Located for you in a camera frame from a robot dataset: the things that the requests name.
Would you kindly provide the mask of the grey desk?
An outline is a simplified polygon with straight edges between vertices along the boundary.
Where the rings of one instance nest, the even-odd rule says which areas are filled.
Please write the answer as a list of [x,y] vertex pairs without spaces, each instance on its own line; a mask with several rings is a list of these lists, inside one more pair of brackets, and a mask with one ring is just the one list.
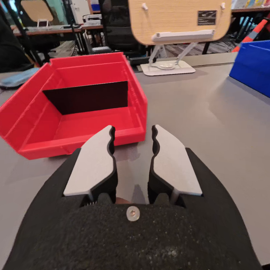
[[159,124],[207,165],[225,186],[247,227],[262,265],[269,264],[269,98],[232,79],[236,53],[188,56],[196,72],[136,73],[148,99],[143,142],[118,146],[117,196],[147,203],[151,127]]

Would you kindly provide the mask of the white box device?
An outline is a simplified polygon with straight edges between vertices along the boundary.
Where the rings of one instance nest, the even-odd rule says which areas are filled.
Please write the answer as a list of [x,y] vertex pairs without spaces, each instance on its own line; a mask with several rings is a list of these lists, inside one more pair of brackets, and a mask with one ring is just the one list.
[[100,26],[100,25],[102,25],[102,15],[101,14],[83,15],[82,19],[83,19],[84,26]]

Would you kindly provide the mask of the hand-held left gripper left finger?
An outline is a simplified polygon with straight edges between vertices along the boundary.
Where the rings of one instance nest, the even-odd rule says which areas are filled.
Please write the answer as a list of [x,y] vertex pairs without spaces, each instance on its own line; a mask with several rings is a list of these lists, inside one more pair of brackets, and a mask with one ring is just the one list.
[[102,193],[116,202],[118,173],[114,157],[115,127],[108,125],[88,139],[79,155],[63,191],[65,197],[86,195],[96,202]]

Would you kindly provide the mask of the small wooden board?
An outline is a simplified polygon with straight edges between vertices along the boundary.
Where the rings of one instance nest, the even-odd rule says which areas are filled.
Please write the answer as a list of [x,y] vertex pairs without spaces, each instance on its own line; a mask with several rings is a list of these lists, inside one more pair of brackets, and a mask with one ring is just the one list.
[[34,22],[38,21],[53,21],[53,15],[43,0],[22,0],[21,6]]

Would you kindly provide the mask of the blue cloth pouch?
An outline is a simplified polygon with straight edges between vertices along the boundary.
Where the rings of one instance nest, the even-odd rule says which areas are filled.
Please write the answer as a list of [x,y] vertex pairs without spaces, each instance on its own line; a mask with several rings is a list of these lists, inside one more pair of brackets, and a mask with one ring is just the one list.
[[14,90],[22,86],[27,80],[29,80],[40,68],[31,68],[16,75],[12,75],[5,79],[1,79],[0,88],[2,90]]

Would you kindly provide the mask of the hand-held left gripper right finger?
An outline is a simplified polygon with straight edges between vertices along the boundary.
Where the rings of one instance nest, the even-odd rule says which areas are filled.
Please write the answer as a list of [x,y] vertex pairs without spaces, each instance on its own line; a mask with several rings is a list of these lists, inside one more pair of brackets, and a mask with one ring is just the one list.
[[158,124],[152,126],[152,140],[149,203],[153,204],[159,194],[167,194],[171,204],[181,201],[181,195],[203,196],[184,144]]

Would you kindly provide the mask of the wooden background table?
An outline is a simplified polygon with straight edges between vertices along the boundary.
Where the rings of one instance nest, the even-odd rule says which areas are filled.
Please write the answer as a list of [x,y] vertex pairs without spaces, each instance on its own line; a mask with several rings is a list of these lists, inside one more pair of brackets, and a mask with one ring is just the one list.
[[23,33],[15,27],[12,29],[12,33],[19,39],[26,52],[30,52],[34,55],[34,52],[38,52],[38,48],[44,46],[46,43],[56,43],[61,41],[74,40],[78,48],[79,55],[88,55],[88,47],[86,40],[83,36],[87,31],[99,31],[103,32],[103,25],[98,26],[84,26],[81,25],[78,28],[66,28],[64,26],[57,25],[56,28],[38,29],[37,27],[28,27],[28,31],[23,29]]

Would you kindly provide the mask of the blue plastic bin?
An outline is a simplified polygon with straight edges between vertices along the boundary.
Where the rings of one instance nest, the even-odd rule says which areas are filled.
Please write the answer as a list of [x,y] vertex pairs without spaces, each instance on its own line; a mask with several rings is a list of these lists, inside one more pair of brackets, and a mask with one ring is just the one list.
[[269,98],[270,40],[243,43],[229,76]]

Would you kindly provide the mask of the wooden board on white stand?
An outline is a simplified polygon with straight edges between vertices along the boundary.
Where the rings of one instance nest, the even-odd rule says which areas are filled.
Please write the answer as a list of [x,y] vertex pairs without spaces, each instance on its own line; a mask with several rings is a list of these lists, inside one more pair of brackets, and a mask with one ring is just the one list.
[[[153,45],[146,76],[190,74],[196,70],[183,58],[199,42],[221,39],[231,21],[229,0],[129,0],[131,30],[143,45]],[[164,45],[189,43],[175,61],[154,58]]]

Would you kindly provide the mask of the orange traffic cone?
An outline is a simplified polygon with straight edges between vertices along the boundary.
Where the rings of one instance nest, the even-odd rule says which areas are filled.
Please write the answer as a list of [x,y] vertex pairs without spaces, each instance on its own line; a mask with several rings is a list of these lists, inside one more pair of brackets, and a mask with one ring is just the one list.
[[238,52],[240,50],[240,47],[242,43],[246,42],[252,42],[254,39],[258,36],[258,34],[262,31],[262,29],[269,24],[270,19],[264,18],[254,29],[252,32],[250,32],[242,41],[241,43],[236,46],[232,52]]

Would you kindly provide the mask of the black bin divider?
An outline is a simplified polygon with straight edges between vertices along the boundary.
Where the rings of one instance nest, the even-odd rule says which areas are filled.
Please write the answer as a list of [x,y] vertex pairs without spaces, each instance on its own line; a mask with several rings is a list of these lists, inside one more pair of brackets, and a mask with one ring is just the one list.
[[43,90],[62,115],[128,106],[128,81]]

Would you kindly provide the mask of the black office chair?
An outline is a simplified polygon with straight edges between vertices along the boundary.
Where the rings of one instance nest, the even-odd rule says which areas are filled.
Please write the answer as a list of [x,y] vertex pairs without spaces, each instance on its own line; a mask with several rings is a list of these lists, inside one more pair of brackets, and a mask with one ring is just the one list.
[[146,55],[146,46],[133,36],[128,0],[99,0],[107,46],[129,57]]

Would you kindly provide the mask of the red plastic bin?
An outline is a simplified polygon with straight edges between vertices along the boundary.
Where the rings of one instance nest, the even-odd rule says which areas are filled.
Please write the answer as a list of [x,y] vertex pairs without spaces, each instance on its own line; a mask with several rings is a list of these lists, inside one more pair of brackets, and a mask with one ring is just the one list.
[[[43,90],[128,81],[128,106],[62,115]],[[147,97],[123,52],[51,59],[0,109],[0,135],[28,160],[70,155],[108,125],[114,145],[145,140]]]

